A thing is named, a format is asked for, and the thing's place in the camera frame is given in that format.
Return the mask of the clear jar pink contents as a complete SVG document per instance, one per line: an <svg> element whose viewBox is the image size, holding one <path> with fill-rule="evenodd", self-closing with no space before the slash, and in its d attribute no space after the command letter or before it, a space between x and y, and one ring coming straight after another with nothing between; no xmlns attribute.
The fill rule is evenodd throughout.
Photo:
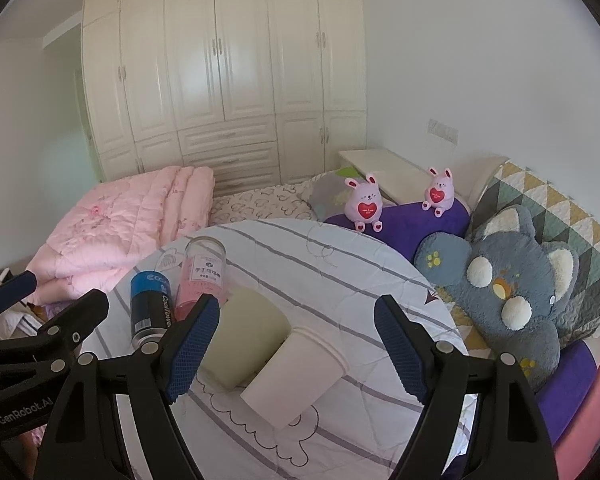
<svg viewBox="0 0 600 480"><path fill-rule="evenodd" d="M223 304L226 297L226 250L216 238L197 236L186 246L174 315L184 321L193 306L204 294Z"/></svg>

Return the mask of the pale green cup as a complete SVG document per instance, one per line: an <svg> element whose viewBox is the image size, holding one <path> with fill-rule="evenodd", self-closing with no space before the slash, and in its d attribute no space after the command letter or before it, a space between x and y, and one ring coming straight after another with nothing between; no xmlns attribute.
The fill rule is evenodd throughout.
<svg viewBox="0 0 600 480"><path fill-rule="evenodd" d="M291 325L272 301L237 287L220 310L220 322L201 362L204 376L226 390L246 384L285 342Z"/></svg>

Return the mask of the white paper cup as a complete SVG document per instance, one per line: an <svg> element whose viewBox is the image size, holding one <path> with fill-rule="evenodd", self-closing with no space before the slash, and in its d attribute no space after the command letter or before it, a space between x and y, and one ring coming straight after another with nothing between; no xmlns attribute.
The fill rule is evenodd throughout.
<svg viewBox="0 0 600 480"><path fill-rule="evenodd" d="M294 327L240 394L276 429L296 420L349 371L342 352L315 330Z"/></svg>

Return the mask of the pink blanket edge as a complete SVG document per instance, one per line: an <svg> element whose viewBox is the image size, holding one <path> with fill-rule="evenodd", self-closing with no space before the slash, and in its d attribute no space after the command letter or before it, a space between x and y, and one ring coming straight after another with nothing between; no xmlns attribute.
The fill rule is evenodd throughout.
<svg viewBox="0 0 600 480"><path fill-rule="evenodd" d="M600 447L600 368L578 414L559 440L558 477L575 479Z"/></svg>

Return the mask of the folded pink quilt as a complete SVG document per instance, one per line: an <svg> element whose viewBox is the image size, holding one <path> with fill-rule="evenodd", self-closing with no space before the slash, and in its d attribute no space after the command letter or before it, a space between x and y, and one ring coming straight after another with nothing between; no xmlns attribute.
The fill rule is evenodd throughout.
<svg viewBox="0 0 600 480"><path fill-rule="evenodd" d="M102 183L62 218L27 265L38 284L29 304L110 292L140 260L208 226L209 167L169 166Z"/></svg>

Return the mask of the grey koala plush cushion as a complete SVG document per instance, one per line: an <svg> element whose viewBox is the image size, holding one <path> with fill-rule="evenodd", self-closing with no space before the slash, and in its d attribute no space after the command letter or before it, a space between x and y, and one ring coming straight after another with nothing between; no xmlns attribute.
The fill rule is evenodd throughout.
<svg viewBox="0 0 600 480"><path fill-rule="evenodd" d="M414 266L443 288L494 353L512 354L534 391L557 370L556 322L579 273L564 242L539 243L530 211L507 207L468 240L435 232L417 248Z"/></svg>

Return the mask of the triangle pattern quilted pillow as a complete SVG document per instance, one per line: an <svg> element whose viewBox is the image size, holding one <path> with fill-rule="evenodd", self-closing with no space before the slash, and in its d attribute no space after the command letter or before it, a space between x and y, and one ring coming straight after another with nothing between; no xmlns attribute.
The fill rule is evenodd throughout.
<svg viewBox="0 0 600 480"><path fill-rule="evenodd" d="M510 160L475 186L469 203L472 230L519 205L530 211L538 242L564 242L577 253L579 274L570 303L556 321L560 344L600 335L600 222L550 182Z"/></svg>

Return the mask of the purple pillow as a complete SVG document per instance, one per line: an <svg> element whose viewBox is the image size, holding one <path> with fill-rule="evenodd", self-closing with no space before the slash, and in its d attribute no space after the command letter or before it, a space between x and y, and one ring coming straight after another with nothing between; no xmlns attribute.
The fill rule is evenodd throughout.
<svg viewBox="0 0 600 480"><path fill-rule="evenodd" d="M468 228L469 214L458 200L440 218L431 209L422 210L420 203L409 203L382 207L379 221L382 223L379 232L369 223L363 233L384 242L413 262L418 246L428 235L443 232L463 237Z"/></svg>

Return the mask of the striped white tablecloth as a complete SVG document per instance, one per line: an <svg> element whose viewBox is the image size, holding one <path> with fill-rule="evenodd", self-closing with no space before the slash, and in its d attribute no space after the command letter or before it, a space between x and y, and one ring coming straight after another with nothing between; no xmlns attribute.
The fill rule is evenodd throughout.
<svg viewBox="0 0 600 480"><path fill-rule="evenodd" d="M208 479L385 479L422 406L407 394L373 320L390 295L434 339L462 344L445 303L400 252L373 237L294 219L207 230L226 250L227 285L272 301L292 326L315 330L349 370L289 426L276 429L242 400L197 378L173 413Z"/></svg>

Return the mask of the heart pattern bed sheet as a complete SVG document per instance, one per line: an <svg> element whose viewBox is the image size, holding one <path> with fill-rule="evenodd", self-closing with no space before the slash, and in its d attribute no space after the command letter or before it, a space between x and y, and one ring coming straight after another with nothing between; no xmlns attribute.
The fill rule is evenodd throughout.
<svg viewBox="0 0 600 480"><path fill-rule="evenodd" d="M283 218L315 220L316 215L306 201L312 188L313 181L305 180L215 197L209 224Z"/></svg>

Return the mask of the pink bunny plush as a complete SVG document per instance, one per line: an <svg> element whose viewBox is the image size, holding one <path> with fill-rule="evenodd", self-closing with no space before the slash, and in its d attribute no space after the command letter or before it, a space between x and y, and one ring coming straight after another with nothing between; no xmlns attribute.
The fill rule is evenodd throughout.
<svg viewBox="0 0 600 480"><path fill-rule="evenodd" d="M381 232L384 227L380 220L384 202L377 179L372 174L366 174L363 182L347 178L344 183L351 189L343 208L347 219L358 232L364 232L366 226L371 226L376 233Z"/></svg>
<svg viewBox="0 0 600 480"><path fill-rule="evenodd" d="M422 210L432 210L437 218L441 218L455 202L453 174L449 168L439 172L436 168L430 167L428 171L431 182L425 191Z"/></svg>

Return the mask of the cream bed headboard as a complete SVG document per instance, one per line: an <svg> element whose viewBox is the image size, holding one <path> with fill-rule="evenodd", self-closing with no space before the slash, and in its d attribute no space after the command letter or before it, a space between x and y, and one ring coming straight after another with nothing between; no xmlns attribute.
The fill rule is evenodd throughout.
<svg viewBox="0 0 600 480"><path fill-rule="evenodd" d="M508 161L506 156L489 156L468 159L452 167L455 193L473 211L494 174Z"/></svg>

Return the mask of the left pink bunny plush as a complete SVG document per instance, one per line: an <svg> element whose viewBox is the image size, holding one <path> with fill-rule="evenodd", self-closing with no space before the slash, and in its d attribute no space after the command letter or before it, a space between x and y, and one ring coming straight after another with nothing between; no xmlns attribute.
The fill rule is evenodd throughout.
<svg viewBox="0 0 600 480"><path fill-rule="evenodd" d="M347 219L358 232L364 232L366 226L371 226L376 233L381 232L384 227L380 220L384 202L377 179L372 174L366 174L363 182L347 178L344 183L351 189L343 208Z"/></svg>

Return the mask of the cream white wardrobe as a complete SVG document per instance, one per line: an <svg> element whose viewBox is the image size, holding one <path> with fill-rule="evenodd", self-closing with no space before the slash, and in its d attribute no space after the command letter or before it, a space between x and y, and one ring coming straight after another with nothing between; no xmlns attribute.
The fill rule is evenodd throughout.
<svg viewBox="0 0 600 480"><path fill-rule="evenodd" d="M200 165L233 194L366 144L362 0L84 0L81 39L108 180Z"/></svg>

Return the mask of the wall outlet panel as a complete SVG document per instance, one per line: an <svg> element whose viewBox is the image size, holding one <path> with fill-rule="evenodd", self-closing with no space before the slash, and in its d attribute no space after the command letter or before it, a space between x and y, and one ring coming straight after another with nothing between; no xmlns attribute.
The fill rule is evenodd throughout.
<svg viewBox="0 0 600 480"><path fill-rule="evenodd" d="M458 130L435 119L430 119L427 132L453 145L458 143Z"/></svg>

